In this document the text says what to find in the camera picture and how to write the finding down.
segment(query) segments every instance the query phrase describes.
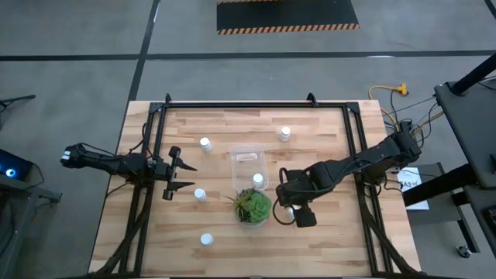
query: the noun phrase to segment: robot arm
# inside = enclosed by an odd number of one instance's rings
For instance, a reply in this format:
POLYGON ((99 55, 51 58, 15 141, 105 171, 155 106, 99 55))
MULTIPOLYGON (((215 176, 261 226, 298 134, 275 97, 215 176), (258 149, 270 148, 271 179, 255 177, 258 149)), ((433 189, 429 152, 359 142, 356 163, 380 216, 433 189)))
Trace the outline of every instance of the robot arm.
POLYGON ((410 122, 401 122, 400 131, 391 134, 381 143, 343 160, 318 162, 304 170, 285 170, 288 182, 276 187, 280 206, 298 205, 294 211, 298 227, 315 226, 315 215, 308 207, 312 200, 325 195, 348 174, 361 171, 363 181, 378 184, 390 167, 403 168, 417 161, 421 154, 416 141, 410 135, 410 122))
POLYGON ((172 161, 168 164, 162 158, 153 157, 151 160, 148 160, 145 153, 109 156, 87 150, 84 148, 83 143, 78 143, 66 147, 60 162, 64 167, 68 168, 92 167, 106 171, 111 175, 119 175, 124 177, 126 182, 134 185, 146 185, 153 180, 167 181, 167 187, 164 190, 164 196, 162 198, 170 201, 172 200, 174 191, 194 184, 192 182, 174 181, 177 167, 196 171, 195 168, 185 164, 179 157, 180 155, 181 149, 179 147, 171 147, 169 156, 172 158, 172 161))

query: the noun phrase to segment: green leaves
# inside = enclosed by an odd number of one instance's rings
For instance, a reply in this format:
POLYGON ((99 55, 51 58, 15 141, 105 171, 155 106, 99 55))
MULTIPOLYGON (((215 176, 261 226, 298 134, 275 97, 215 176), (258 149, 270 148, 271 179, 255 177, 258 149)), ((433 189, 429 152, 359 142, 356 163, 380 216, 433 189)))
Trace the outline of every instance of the green leaves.
POLYGON ((248 212, 250 213, 250 221, 252 223, 262 222, 269 218, 270 214, 270 199, 260 193, 253 193, 250 202, 248 202, 248 212))
POLYGON ((234 210, 241 222, 259 223, 269 218, 272 202, 253 189, 242 190, 234 201, 234 210))

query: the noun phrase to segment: concrete floor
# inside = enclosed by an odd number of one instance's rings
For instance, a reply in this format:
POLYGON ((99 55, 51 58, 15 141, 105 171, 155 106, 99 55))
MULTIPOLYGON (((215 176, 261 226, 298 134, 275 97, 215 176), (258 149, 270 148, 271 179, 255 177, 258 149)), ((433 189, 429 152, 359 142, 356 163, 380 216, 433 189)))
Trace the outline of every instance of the concrete floor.
MULTIPOLYGON (((152 0, 0 2, 0 55, 139 53, 152 0)), ((361 29, 217 36, 215 1, 162 0, 149 53, 270 51, 491 50, 496 20, 484 1, 370 2, 353 0, 361 29)), ((433 87, 462 77, 486 57, 329 58, 277 60, 147 61, 138 100, 361 99, 376 84, 406 82, 411 94, 396 108, 433 94, 433 87)), ((37 162, 44 187, 64 193, 55 208, 40 210, 22 248, 16 276, 54 278, 88 269, 109 176, 68 170, 64 147, 86 142, 115 150, 135 61, 0 62, 0 98, 36 94, 4 115, 0 147, 37 162)), ((374 96, 390 109, 389 92, 374 96)), ((433 104, 399 114, 418 120, 433 104)), ((448 171, 466 162, 443 117, 432 124, 417 164, 442 162, 448 171)), ((469 208, 482 253, 465 260, 456 223, 412 223, 422 270, 432 275, 493 278, 494 255, 469 208)))

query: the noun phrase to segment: small white bottle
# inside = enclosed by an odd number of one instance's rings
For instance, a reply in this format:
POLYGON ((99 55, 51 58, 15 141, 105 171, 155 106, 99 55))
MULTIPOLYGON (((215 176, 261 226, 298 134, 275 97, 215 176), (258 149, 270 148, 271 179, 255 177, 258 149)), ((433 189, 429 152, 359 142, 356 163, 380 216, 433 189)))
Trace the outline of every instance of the small white bottle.
POLYGON ((200 202, 204 202, 207 200, 207 193, 205 190, 198 188, 195 190, 195 198, 200 202))
POLYGON ((201 244, 210 246, 214 243, 214 237, 210 233, 204 233, 200 237, 201 244))
POLYGON ((295 213, 293 212, 292 208, 288 208, 288 214, 289 214, 289 219, 293 221, 293 219, 295 219, 295 213))
POLYGON ((253 187, 257 190, 262 190, 262 187, 264 186, 264 176, 262 174, 255 174, 253 176, 253 180, 251 181, 253 187))
POLYGON ((200 139, 200 146, 205 152, 212 150, 212 145, 210 143, 210 140, 208 140, 207 138, 200 139))
POLYGON ((291 136, 291 129, 289 127, 282 127, 281 133, 279 134, 279 140, 282 142, 287 142, 291 136))

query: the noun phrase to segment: wheel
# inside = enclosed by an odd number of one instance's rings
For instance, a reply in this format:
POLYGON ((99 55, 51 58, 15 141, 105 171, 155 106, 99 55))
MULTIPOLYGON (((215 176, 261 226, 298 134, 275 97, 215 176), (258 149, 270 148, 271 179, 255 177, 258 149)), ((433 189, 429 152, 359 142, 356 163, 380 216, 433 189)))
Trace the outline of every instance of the wheel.
POLYGON ((470 255, 472 254, 472 252, 470 252, 470 249, 468 249, 467 245, 456 248, 456 251, 458 252, 460 257, 465 259, 470 258, 470 255))

